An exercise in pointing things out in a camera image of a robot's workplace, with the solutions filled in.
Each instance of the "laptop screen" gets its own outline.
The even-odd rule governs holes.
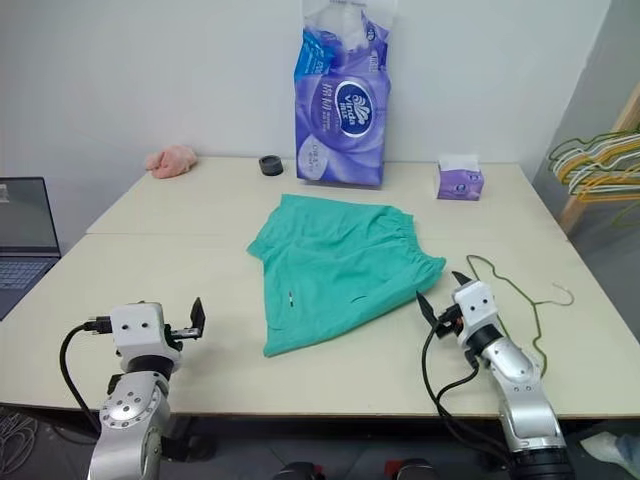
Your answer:
[[[59,255],[43,178],[0,177],[0,254]]]

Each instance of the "vinda logo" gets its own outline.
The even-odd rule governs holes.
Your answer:
[[[349,137],[361,137],[371,127],[373,107],[367,92],[354,82],[342,82],[336,88],[336,106],[340,128]]]

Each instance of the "green hanger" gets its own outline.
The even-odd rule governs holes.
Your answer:
[[[631,228],[631,227],[640,227],[640,218],[632,222],[624,222],[624,218],[629,215],[635,209],[640,208],[640,201],[633,202],[626,208],[623,208],[618,212],[618,214],[613,217],[611,222],[612,227],[616,228]]]
[[[564,154],[576,148],[576,147],[571,147],[571,148],[566,148],[563,151],[559,151],[561,148],[569,145],[570,143],[573,143],[573,142],[579,143],[580,145],[582,145],[583,150],[588,150],[589,148],[594,146],[596,143],[602,142],[604,140],[609,140],[611,138],[616,138],[616,137],[622,137],[625,135],[631,135],[638,132],[640,132],[640,123],[635,128],[635,130],[620,130],[618,132],[601,133],[600,135],[596,135],[595,137],[589,140],[583,140],[578,137],[572,138],[570,140],[566,140],[561,144],[559,144],[556,148],[551,150],[551,152],[549,152],[549,156],[547,158],[549,160],[549,165],[547,166],[547,169],[551,171],[551,164],[553,164],[554,162],[557,162],[558,160],[560,160],[561,156],[563,156]]]
[[[538,312],[538,307],[541,305],[548,305],[548,304],[558,305],[560,307],[568,307],[570,305],[573,305],[573,302],[574,302],[573,294],[566,288],[554,283],[553,284],[554,287],[559,288],[560,290],[564,291],[567,295],[569,295],[570,297],[569,301],[564,303],[557,302],[555,300],[534,301],[520,287],[518,287],[518,285],[516,285],[515,282],[513,282],[513,280],[498,274],[498,272],[496,271],[496,266],[493,263],[491,263],[489,260],[487,260],[484,257],[481,257],[480,255],[467,255],[467,264],[469,265],[469,268],[471,268],[471,271],[473,272],[474,277],[476,277],[476,280],[480,280],[480,276],[478,275],[478,272],[476,271],[475,266],[473,265],[474,260],[483,262],[486,265],[488,265],[491,268],[491,274],[495,278],[508,283],[516,292],[520,294],[520,296],[522,296],[522,298],[524,298],[529,303],[529,305],[531,305],[531,309],[533,310],[533,317],[536,323],[536,337],[531,342],[531,346],[542,357],[542,376],[544,377],[545,373],[547,373],[548,358],[544,350],[542,350],[542,348],[538,345],[538,342],[542,339],[542,325],[540,323],[540,314]],[[504,330],[505,335],[511,338],[500,316],[498,316],[498,321],[500,322],[500,325],[502,326],[502,329]]]

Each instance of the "white table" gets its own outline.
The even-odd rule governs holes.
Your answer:
[[[541,307],[541,344],[550,359],[544,383],[554,408],[564,418],[640,415],[640,346],[518,167],[487,166],[486,196],[478,203],[430,198],[430,165],[388,165],[382,191],[305,186],[290,172],[264,178],[253,175],[255,169],[241,159],[211,159],[178,179],[142,179],[0,324],[0,402],[74,408],[57,365],[70,328],[142,299],[161,302],[165,319],[179,327],[200,296],[205,336],[185,342],[183,368],[171,380],[174,412],[435,415],[420,374],[428,328],[414,303],[321,345],[262,356],[262,266],[244,249],[280,193],[295,192],[390,203],[413,213],[422,248],[448,259],[447,273],[428,293],[436,306],[450,304],[455,282],[448,272],[468,271],[470,253],[494,261],[536,299],[564,299],[552,282],[571,289],[573,306]],[[204,188],[205,177],[217,188]],[[216,180],[222,177],[226,187]],[[512,192],[510,200],[503,190]],[[171,205],[164,215],[155,206],[162,202]],[[494,286],[514,340],[528,347],[535,328],[528,305],[486,269],[480,273]],[[112,339],[81,334],[69,357],[78,387],[97,407],[119,371]],[[454,338],[434,342],[429,365],[437,386],[469,371]],[[452,392],[447,404],[458,414],[497,413],[484,373]]]
[[[480,202],[436,199],[436,167],[389,163],[381,189],[314,185],[285,174],[265,177],[255,159],[203,159],[189,175],[158,181],[146,175],[88,233],[215,235],[218,245],[240,248],[255,237],[282,193],[360,203],[388,204],[415,216],[420,238],[526,238],[543,230],[566,238],[515,164],[484,165]]]

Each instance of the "purple tissue package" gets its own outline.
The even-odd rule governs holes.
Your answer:
[[[294,73],[298,178],[380,185],[395,0],[303,0],[303,11]]]
[[[442,155],[437,180],[440,199],[480,200],[484,176],[475,155]]]

